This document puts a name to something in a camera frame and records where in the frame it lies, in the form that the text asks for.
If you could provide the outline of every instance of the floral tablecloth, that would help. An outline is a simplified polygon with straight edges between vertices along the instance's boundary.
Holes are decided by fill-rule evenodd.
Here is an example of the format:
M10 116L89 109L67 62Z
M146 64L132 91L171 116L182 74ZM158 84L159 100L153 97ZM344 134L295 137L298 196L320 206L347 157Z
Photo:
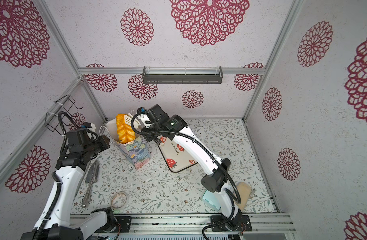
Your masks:
M231 161L229 170L235 182L244 181L253 191L244 212L276 212L271 204L261 172L241 119L186 120L196 136L215 154ZM205 175L199 164L179 173L169 171L157 145L149 143L148 164L136 170L111 143L110 149L100 153L98 181L92 187L92 199L87 208L81 207L87 185L82 182L74 199L71 214L89 214L95 209L110 206L117 192L126 192L128 203L114 213L209 213L201 197Z

